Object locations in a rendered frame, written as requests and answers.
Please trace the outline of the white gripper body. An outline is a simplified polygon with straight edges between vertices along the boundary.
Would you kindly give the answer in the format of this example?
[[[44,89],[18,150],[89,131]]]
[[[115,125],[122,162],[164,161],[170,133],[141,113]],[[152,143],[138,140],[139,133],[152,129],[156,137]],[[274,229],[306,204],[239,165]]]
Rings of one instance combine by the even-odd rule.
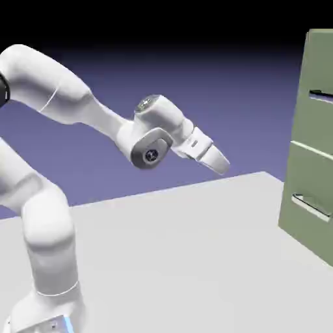
[[[225,174],[230,167],[229,160],[214,144],[197,161],[219,175]]]

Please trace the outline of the green cabinet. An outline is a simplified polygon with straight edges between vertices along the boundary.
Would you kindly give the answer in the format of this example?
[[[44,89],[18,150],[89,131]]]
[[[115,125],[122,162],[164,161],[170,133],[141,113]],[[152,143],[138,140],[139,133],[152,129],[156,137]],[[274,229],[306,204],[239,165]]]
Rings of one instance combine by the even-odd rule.
[[[333,29],[306,34],[278,225],[333,267]]]

